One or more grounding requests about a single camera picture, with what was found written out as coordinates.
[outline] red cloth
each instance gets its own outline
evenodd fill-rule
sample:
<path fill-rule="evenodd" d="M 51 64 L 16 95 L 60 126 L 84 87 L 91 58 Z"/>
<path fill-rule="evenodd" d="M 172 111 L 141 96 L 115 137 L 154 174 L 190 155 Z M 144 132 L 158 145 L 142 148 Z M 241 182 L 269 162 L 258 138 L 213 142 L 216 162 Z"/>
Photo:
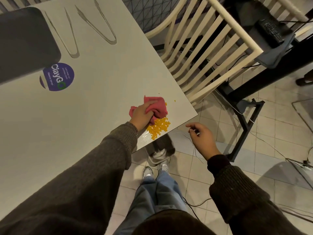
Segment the red cloth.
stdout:
<path fill-rule="evenodd" d="M 150 97 L 150 96 L 145 96 L 143 98 L 143 103 L 149 102 L 149 101 L 158 101 L 152 105 L 150 105 L 146 109 L 146 114 L 152 110 L 153 111 L 153 116 L 150 120 L 150 125 L 154 125 L 154 121 L 158 119 L 162 119 L 167 115 L 167 110 L 166 110 L 166 105 L 165 101 L 162 97 Z M 132 106 L 131 109 L 129 110 L 129 115 L 130 117 L 133 116 L 134 110 L 136 109 L 136 106 Z"/>

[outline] yellow crumbs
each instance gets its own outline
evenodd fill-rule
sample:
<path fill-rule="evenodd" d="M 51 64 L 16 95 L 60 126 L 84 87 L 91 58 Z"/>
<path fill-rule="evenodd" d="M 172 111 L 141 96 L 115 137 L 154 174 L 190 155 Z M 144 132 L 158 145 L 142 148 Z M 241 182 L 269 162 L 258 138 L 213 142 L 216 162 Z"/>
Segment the yellow crumbs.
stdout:
<path fill-rule="evenodd" d="M 162 130 L 164 130 L 165 132 L 167 131 L 167 128 L 171 123 L 166 120 L 168 120 L 168 118 L 166 117 L 162 119 L 156 119 L 154 121 L 154 125 L 148 126 L 147 130 L 151 134 L 152 140 L 155 140 L 157 138 L 157 135 L 161 135 Z"/>

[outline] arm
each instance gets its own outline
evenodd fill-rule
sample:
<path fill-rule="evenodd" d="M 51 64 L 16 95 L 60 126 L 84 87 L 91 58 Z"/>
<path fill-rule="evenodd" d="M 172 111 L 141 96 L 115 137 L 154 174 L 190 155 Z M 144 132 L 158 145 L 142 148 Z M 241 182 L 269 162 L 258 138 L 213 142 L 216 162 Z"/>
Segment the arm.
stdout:
<path fill-rule="evenodd" d="M 154 102 L 139 106 L 81 160 L 47 183 L 0 221 L 0 234 L 99 234 L 108 226 L 137 132 L 150 121 Z"/>
<path fill-rule="evenodd" d="M 186 127 L 191 128 L 189 133 L 195 147 L 208 161 L 208 170 L 214 176 L 210 195 L 234 235 L 302 234 L 270 201 L 268 193 L 219 152 L 206 126 L 191 123 Z"/>

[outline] blue jeans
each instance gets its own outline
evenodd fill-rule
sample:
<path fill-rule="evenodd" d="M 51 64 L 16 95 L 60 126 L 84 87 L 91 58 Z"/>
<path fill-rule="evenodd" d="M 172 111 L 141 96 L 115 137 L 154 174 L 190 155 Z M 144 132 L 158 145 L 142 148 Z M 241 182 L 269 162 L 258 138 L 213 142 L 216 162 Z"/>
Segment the blue jeans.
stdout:
<path fill-rule="evenodd" d="M 177 182 L 167 172 L 161 171 L 156 180 L 152 176 L 144 178 L 125 220 L 114 235 L 132 234 L 145 219 L 165 209 L 187 211 Z"/>

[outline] purple sticker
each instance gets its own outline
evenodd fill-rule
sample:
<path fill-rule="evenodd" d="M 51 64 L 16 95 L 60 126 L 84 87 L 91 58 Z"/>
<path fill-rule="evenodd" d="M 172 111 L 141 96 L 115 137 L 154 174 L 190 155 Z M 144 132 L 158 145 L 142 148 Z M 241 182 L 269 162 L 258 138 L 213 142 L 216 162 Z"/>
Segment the purple sticker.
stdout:
<path fill-rule="evenodd" d="M 50 91 L 64 90 L 74 80 L 73 69 L 65 63 L 56 63 L 43 70 L 45 78 L 39 78 L 41 86 Z"/>

